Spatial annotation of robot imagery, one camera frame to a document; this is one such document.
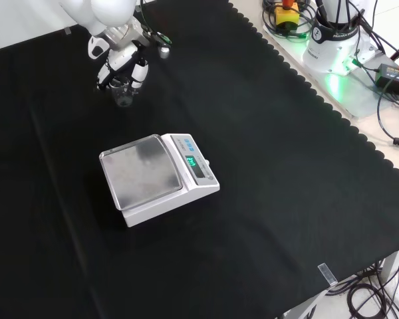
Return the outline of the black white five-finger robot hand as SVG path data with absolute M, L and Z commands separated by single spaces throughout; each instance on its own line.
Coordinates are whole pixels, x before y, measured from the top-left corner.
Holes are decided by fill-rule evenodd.
M 96 85 L 99 90 L 128 86 L 137 91 L 142 87 L 148 71 L 148 61 L 141 55 L 140 49 L 130 43 L 125 49 L 109 52 L 98 73 Z

